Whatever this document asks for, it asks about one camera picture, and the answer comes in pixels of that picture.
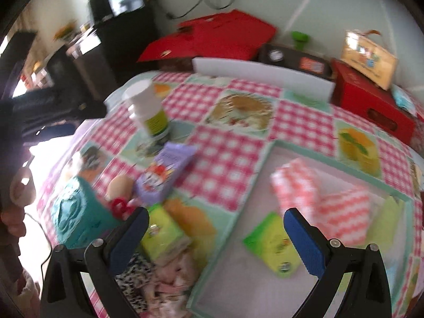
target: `green object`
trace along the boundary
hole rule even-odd
[[[303,51],[307,42],[309,42],[309,35],[299,31],[292,31],[292,39],[294,40],[294,48]]]
[[[84,248],[122,223],[101,205],[90,184],[81,177],[66,184],[50,214],[57,239],[67,248]]]
[[[390,250],[393,244],[399,218],[402,215],[404,202],[399,203],[391,196],[384,201],[383,207],[374,218],[367,232],[366,245],[377,244],[381,253]]]
[[[154,204],[148,211],[149,228],[141,239],[141,245],[150,260],[162,266],[172,261],[191,243],[191,240],[161,204]]]
[[[283,219],[275,212],[268,214],[243,243],[280,277],[290,277],[300,265],[301,259],[283,227]]]
[[[301,94],[294,93],[293,97],[296,98],[298,102],[302,103],[303,105],[309,106],[311,108],[314,108],[315,106],[317,106],[321,103],[320,101],[310,99],[310,98],[303,96]]]
[[[364,155],[368,155],[368,151],[367,151],[367,149],[363,146],[363,145],[361,145],[360,143],[358,143],[357,141],[356,141],[356,139],[351,135],[351,134],[349,134],[349,133],[340,133],[340,136],[341,137],[343,137],[347,142],[351,142],[351,143],[353,143],[358,149],[359,149],[359,151],[362,153],[362,154],[364,154]]]

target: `folded towel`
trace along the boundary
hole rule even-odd
[[[271,183],[280,203],[281,216],[289,208],[297,208],[309,224],[316,226],[320,201],[315,172],[301,158],[277,168]]]

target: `purple package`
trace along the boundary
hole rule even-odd
[[[135,192],[143,203],[162,202],[195,153],[195,146],[167,142],[135,182]]]

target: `white pill bottle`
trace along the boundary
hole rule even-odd
[[[159,97],[155,94],[152,80],[140,80],[128,87],[122,95],[130,118],[138,128],[145,131],[156,143],[169,140],[169,122]]]

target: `red folder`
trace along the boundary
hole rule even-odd
[[[239,10],[185,21],[179,28],[149,44],[138,61],[196,56],[250,60],[276,33],[274,26]]]

